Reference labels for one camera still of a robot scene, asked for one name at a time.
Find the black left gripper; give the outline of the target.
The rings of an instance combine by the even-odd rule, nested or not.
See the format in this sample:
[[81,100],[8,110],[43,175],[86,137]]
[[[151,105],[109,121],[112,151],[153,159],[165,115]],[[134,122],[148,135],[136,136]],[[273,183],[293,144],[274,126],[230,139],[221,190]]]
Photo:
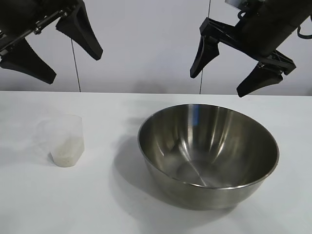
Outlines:
[[52,84],[56,72],[32,49],[26,39],[5,48],[36,23],[63,10],[56,29],[82,47],[93,59],[100,60],[103,49],[89,22],[85,3],[80,0],[2,0],[0,2],[0,67],[30,75]]

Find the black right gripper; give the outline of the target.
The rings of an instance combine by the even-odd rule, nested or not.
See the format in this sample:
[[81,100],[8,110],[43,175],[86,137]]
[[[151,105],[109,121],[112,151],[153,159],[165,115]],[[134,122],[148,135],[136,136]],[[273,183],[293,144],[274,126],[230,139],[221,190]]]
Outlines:
[[296,65],[277,48],[301,24],[299,17],[242,17],[235,26],[206,18],[199,28],[201,37],[190,77],[196,78],[219,56],[218,44],[221,42],[259,62],[236,88],[240,98],[279,84],[283,80],[282,73],[288,75]]

